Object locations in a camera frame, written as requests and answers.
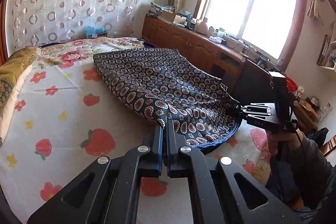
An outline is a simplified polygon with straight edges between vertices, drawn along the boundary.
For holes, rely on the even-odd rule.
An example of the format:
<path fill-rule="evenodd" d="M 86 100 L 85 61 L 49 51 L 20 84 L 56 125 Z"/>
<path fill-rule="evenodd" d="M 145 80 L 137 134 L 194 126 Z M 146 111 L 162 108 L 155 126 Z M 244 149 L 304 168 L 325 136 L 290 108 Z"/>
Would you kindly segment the grey sleeved forearm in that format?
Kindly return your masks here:
<path fill-rule="evenodd" d="M 322 216 L 335 212 L 335 167 L 327 161 L 315 141 L 303 135 L 299 149 L 283 147 L 287 162 L 305 207 Z"/>

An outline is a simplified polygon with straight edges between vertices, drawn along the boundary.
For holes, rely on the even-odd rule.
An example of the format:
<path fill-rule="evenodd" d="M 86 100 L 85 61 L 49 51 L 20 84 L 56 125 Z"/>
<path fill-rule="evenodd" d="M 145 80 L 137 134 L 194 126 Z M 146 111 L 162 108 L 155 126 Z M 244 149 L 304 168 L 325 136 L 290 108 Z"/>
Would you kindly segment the person's right hand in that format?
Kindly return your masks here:
<path fill-rule="evenodd" d="M 268 149 L 271 155 L 277 155 L 279 152 L 279 145 L 282 144 L 289 152 L 293 152 L 301 146 L 303 140 L 303 133 L 297 129 L 296 133 L 287 132 L 271 132 L 266 131 Z"/>

